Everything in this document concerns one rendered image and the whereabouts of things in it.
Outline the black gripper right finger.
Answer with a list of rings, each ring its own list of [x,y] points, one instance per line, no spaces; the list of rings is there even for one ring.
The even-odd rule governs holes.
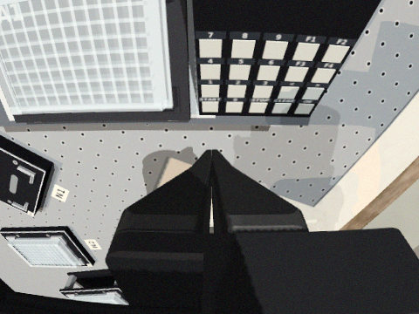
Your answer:
[[[214,233],[309,232],[301,210],[212,149]]]

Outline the grey perforated base plate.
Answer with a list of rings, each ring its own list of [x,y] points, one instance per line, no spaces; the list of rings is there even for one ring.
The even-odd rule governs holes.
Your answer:
[[[31,267],[0,235],[0,278],[15,292],[65,298],[69,272],[105,270],[125,208],[150,194],[166,157],[193,165],[218,149],[276,195],[315,207],[419,93],[419,0],[381,0],[309,126],[126,124],[0,126],[53,162],[33,216],[0,201],[0,229],[67,226],[93,267]],[[54,186],[69,191],[65,202]],[[90,249],[95,240],[101,249]]]

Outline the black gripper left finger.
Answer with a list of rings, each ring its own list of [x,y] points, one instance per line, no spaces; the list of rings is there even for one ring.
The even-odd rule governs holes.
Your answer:
[[[115,233],[122,229],[209,233],[211,192],[212,150],[208,149],[192,167],[125,208]]]

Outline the white and grey plate washer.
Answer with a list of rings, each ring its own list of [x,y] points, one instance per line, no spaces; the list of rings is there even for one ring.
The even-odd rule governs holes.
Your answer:
[[[0,86],[0,126],[308,126],[380,2],[166,0],[173,108],[12,114]]]

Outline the white multi-well plate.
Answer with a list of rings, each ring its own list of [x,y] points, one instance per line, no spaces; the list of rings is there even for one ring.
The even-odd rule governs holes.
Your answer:
[[[73,299],[73,300],[90,301],[90,302],[95,302],[95,303],[129,305],[129,303],[125,299],[123,299],[122,297],[118,297],[116,294],[112,294],[112,295],[107,295],[106,293],[87,294],[87,295],[76,295],[75,297],[68,297],[68,298]]]
[[[0,0],[0,86],[12,114],[173,108],[166,0]]]
[[[79,258],[60,239],[17,238],[7,244],[31,267],[77,268],[81,265]]]

